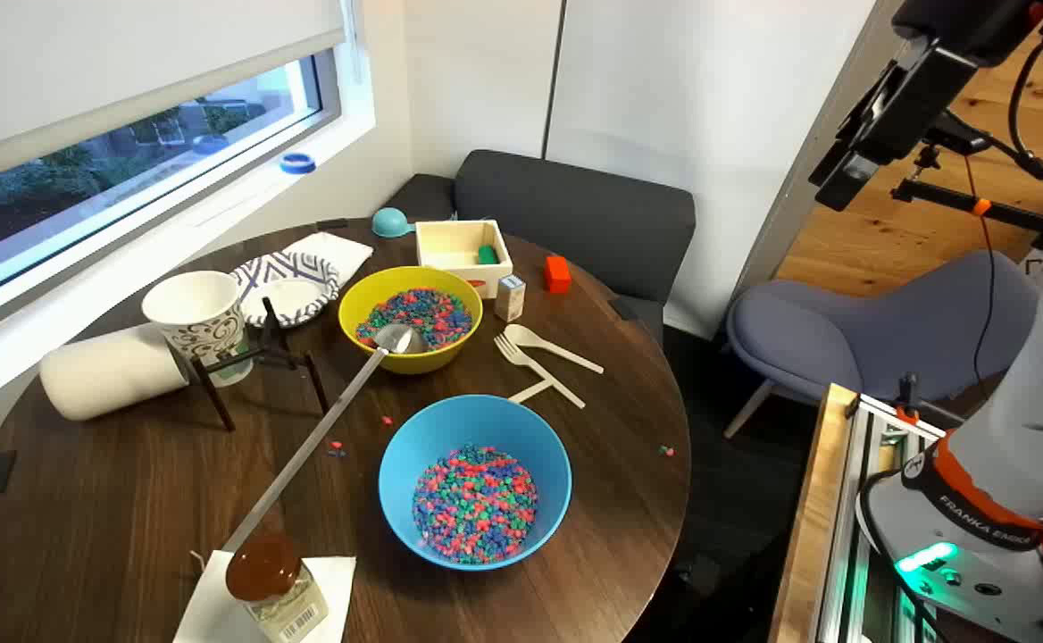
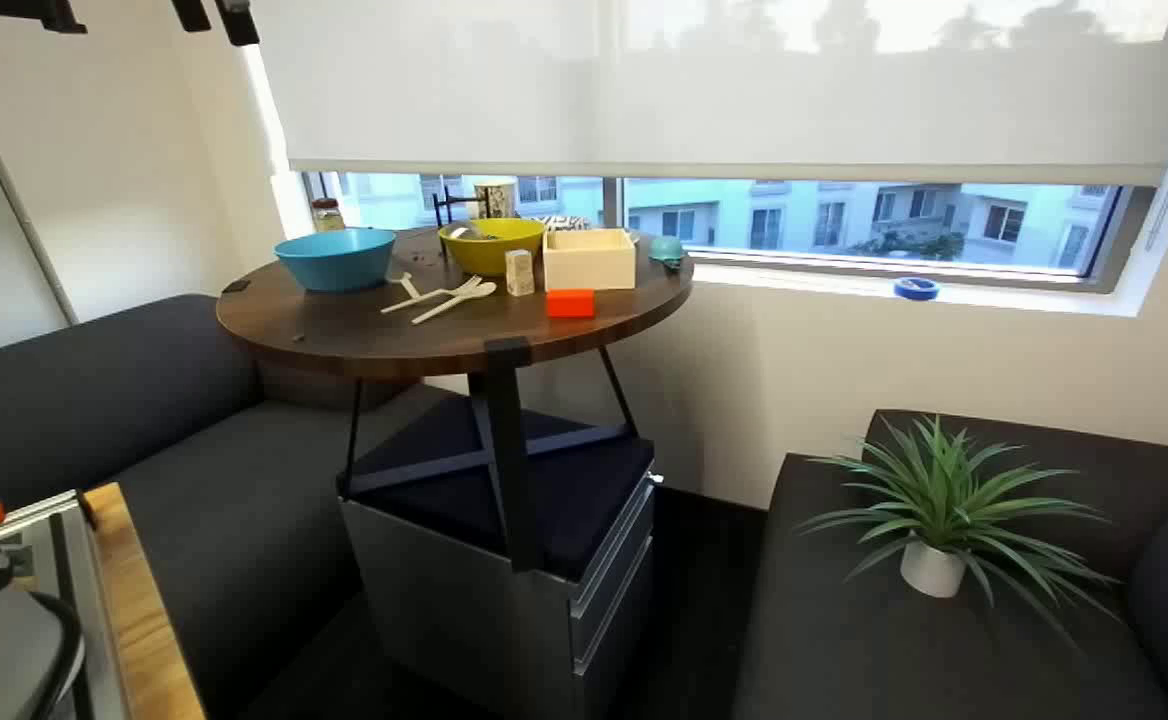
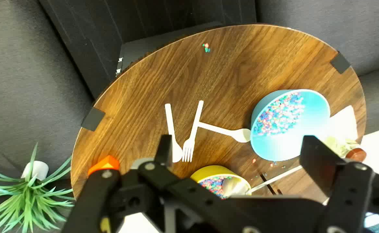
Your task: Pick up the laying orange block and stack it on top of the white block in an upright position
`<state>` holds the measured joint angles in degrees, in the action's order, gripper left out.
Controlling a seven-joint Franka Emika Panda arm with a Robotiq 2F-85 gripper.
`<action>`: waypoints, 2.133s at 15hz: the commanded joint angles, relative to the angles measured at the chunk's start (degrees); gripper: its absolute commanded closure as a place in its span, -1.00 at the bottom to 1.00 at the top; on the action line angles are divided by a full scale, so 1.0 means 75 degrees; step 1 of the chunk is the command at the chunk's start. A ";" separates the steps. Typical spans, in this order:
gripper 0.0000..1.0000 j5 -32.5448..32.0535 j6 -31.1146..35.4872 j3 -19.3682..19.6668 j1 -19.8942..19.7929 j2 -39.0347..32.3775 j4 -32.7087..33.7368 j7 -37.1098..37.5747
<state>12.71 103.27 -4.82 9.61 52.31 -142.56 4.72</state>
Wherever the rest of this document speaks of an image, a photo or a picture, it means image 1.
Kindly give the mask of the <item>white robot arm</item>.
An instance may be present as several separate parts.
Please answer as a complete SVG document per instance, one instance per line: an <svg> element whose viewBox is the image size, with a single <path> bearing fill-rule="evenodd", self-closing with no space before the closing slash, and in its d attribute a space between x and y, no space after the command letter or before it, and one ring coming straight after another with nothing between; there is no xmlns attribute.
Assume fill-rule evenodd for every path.
<svg viewBox="0 0 1043 643"><path fill-rule="evenodd" d="M866 478L855 520L920 602L1043 643L1043 297L988 401Z"/></svg>

